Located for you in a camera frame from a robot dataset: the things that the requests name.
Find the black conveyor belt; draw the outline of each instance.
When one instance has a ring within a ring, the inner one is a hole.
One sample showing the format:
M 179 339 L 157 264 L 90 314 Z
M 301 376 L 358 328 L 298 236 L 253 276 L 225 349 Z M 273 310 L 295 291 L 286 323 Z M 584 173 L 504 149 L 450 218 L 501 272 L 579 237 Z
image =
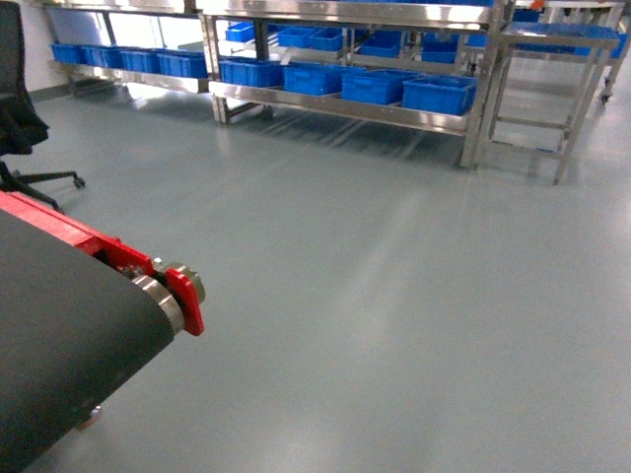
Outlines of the black conveyor belt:
M 158 305 L 0 210 L 0 472 L 21 471 L 173 341 Z

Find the caster wheel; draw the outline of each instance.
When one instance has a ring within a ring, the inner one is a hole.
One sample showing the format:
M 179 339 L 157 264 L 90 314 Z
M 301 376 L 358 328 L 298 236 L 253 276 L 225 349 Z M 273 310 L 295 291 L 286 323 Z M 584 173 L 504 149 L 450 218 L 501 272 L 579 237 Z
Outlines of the caster wheel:
M 94 425 L 99 419 L 103 416 L 103 409 L 101 406 L 95 407 L 92 412 L 88 415 L 88 418 L 77 426 L 77 429 L 80 431 L 84 431 L 89 426 Z
M 274 118 L 274 109 L 271 106 L 264 106 L 260 116 L 264 120 L 271 120 Z

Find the blue bin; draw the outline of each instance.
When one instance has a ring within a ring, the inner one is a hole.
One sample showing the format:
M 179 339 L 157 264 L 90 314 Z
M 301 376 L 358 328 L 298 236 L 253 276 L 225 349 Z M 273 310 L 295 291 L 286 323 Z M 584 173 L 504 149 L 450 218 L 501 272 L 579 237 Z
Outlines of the blue bin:
M 122 67 L 128 71 L 160 74 L 158 51 L 163 49 L 127 49 L 120 51 Z
M 279 62 L 231 58 L 219 61 L 222 81 L 250 87 L 283 85 L 283 66 Z
M 471 47 L 486 47 L 486 35 L 485 34 L 472 34 L 466 41 L 467 46 Z
M 51 44 L 52 55 L 57 62 L 85 64 L 86 55 L 81 46 L 75 44 Z
M 431 5 L 468 5 L 471 7 L 492 7 L 495 0 L 412 0 L 412 3 Z
M 449 35 L 441 35 L 435 33 L 425 33 L 423 35 L 423 47 L 427 47 L 430 44 L 438 44 L 437 47 L 453 47 L 453 44 L 457 47 L 457 42 L 459 40 L 459 34 L 449 34 Z
M 226 30 L 228 41 L 248 42 L 254 39 L 254 24 L 251 22 L 237 23 Z
M 311 47 L 312 34 L 317 33 L 318 28 L 291 27 L 278 32 L 278 45 L 290 47 Z
M 320 51 L 339 51 L 342 42 L 342 30 L 339 28 L 325 28 L 312 34 L 312 48 Z
M 386 105 L 401 101 L 403 81 L 419 77 L 416 72 L 382 70 L 342 76 L 342 95 L 346 101 Z
M 202 52 L 165 51 L 158 53 L 160 72 L 166 76 L 204 79 L 208 77 Z
M 538 10 L 526 10 L 520 8 L 515 10 L 513 14 L 514 22 L 523 22 L 523 23 L 536 23 L 539 21 L 539 17 L 541 16 L 541 12 Z
M 512 22 L 511 28 L 516 31 L 533 34 L 547 34 L 547 35 L 564 35 L 564 36 L 577 36 L 580 37 L 584 33 L 584 27 L 587 25 L 561 25 L 543 23 L 528 23 L 528 22 Z M 515 49 L 522 51 L 534 51 L 534 52 L 549 52 L 556 54 L 571 54 L 574 52 L 574 46 L 557 46 L 554 44 L 529 44 L 519 43 L 515 45 Z
M 297 63 L 285 67 L 285 90 L 310 96 L 335 94 L 342 90 L 342 75 L 362 73 L 362 67 Z
M 616 33 L 616 34 L 618 35 L 620 42 L 618 42 L 618 45 L 616 46 L 616 48 L 611 51 L 611 56 L 610 56 L 611 59 L 618 59 L 620 57 L 620 54 L 622 53 L 622 49 L 624 48 L 624 44 L 627 41 L 626 33 Z M 574 50 L 574 54 L 576 54 L 577 56 L 589 56 L 591 51 L 592 50 L 589 47 L 577 47 Z
M 473 105 L 477 81 L 472 77 L 425 76 L 403 83 L 403 107 L 462 115 Z
M 86 55 L 86 64 L 97 67 L 122 69 L 121 48 L 118 46 L 81 46 Z
M 366 39 L 359 51 L 367 56 L 396 57 L 401 48 L 401 32 L 376 32 Z
M 456 62 L 455 52 L 425 51 L 421 52 L 421 59 L 425 62 L 440 62 L 443 64 L 454 64 Z

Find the shelf leg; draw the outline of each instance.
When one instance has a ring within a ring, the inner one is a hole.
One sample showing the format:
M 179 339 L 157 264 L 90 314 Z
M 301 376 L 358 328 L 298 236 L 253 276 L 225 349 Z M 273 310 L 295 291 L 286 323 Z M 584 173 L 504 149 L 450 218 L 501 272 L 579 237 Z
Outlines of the shelf leg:
M 486 48 L 484 49 L 484 57 L 480 66 L 480 76 L 478 78 L 477 93 L 475 101 L 469 115 L 466 135 L 464 137 L 464 149 L 460 165 L 464 168 L 471 169 L 475 164 L 475 155 L 480 139 L 480 126 L 482 124 L 482 116 L 485 112 L 486 102 L 489 97 L 489 89 L 491 85 L 491 76 L 496 69 L 496 60 L 499 50 L 499 34 L 503 26 L 503 18 L 507 3 L 504 0 L 497 0 L 495 6 L 491 10 L 491 22 L 489 25 L 488 39 Z
M 256 59 L 259 61 L 266 61 L 269 59 L 267 22 L 254 20 L 254 42 L 256 46 Z
M 206 67 L 208 77 L 213 81 L 221 81 L 221 69 L 219 67 L 219 41 L 217 38 L 217 17 L 207 17 L 199 15 L 201 30 L 204 37 L 204 56 L 206 57 Z M 228 104 L 226 99 L 213 96 L 213 114 L 215 121 L 228 123 Z
M 565 173 L 565 169 L 570 163 L 570 159 L 572 157 L 572 152 L 574 151 L 574 146 L 579 138 L 579 134 L 581 133 L 581 128 L 583 127 L 583 122 L 585 121 L 585 116 L 588 113 L 588 109 L 590 108 L 590 104 L 592 103 L 592 97 L 596 91 L 596 87 L 598 85 L 598 81 L 600 77 L 602 77 L 602 72 L 609 61 L 609 54 L 611 51 L 603 50 L 600 53 L 600 58 L 597 60 L 596 67 L 590 69 L 593 70 L 592 76 L 587 84 L 585 93 L 583 94 L 583 99 L 580 103 L 580 106 L 577 108 L 576 115 L 570 127 L 568 133 L 568 139 L 565 143 L 565 147 L 563 149 L 563 153 L 561 154 L 561 161 L 559 162 L 559 166 L 556 169 L 554 174 L 554 183 L 557 184 L 561 177 Z

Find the gray epoxy floor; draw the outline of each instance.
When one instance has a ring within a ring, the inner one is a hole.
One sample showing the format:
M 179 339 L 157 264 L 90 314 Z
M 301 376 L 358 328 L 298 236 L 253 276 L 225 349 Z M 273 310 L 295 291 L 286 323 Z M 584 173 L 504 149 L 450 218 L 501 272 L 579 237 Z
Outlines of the gray epoxy floor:
M 67 213 L 203 276 L 186 334 L 30 472 L 631 470 L 631 70 L 553 164 L 204 98 L 39 103 L 14 167 Z

